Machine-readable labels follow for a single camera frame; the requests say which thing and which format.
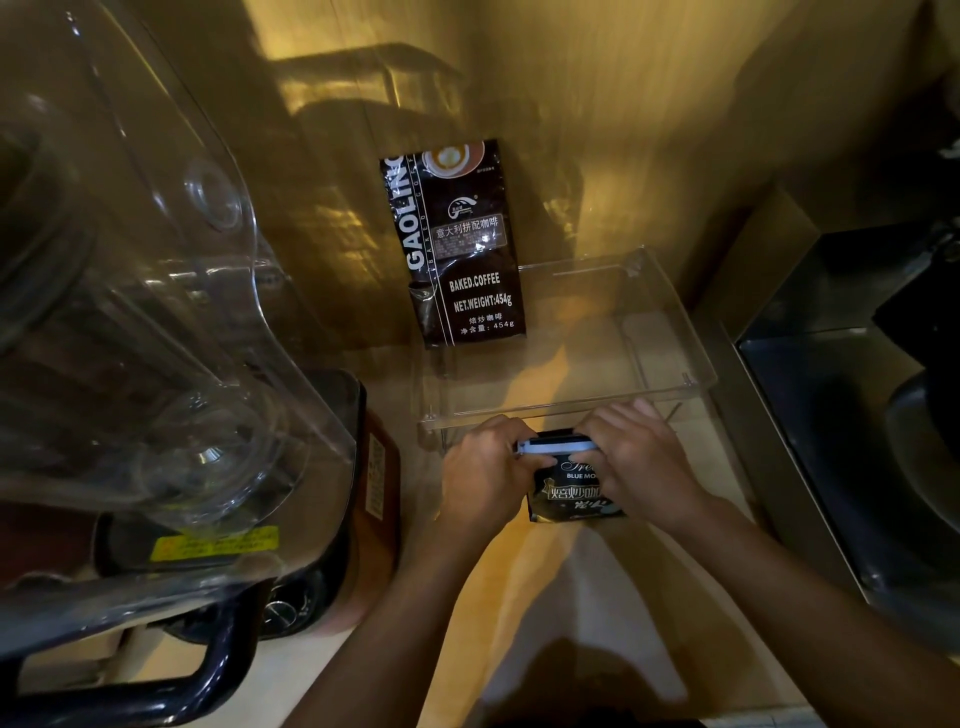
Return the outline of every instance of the blender handle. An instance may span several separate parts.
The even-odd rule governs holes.
[[[218,605],[204,660],[192,675],[144,683],[42,692],[5,700],[4,728],[149,728],[182,725],[219,708],[253,662],[272,580]]]

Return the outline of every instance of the coffee bean package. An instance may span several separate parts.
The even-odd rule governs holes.
[[[593,468],[570,460],[574,452],[587,449],[596,446],[589,437],[576,435],[570,429],[541,432],[517,446],[517,452],[557,458],[552,468],[534,473],[533,489],[527,494],[531,521],[560,523],[623,515],[616,503],[600,495],[600,481]]]
[[[427,347],[526,332],[495,140],[380,161]]]

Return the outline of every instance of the clear plastic container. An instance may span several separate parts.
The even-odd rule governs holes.
[[[520,266],[527,335],[415,346],[414,412],[426,430],[496,414],[534,418],[605,402],[698,397],[716,373],[653,253],[638,248]]]

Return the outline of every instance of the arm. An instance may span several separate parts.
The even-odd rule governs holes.
[[[820,716],[836,726],[960,720],[960,668],[911,642],[696,482],[645,400],[594,410],[580,453],[630,516],[673,536],[732,596]]]
[[[514,456],[536,433],[500,416],[444,459],[444,501],[412,558],[306,692],[284,728],[412,728],[417,724],[457,596],[510,521],[537,468]]]

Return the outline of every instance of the clear blender jar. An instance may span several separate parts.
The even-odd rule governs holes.
[[[243,180],[118,3],[0,6],[0,500],[267,547],[0,592],[0,658],[316,560],[355,443],[276,342]]]

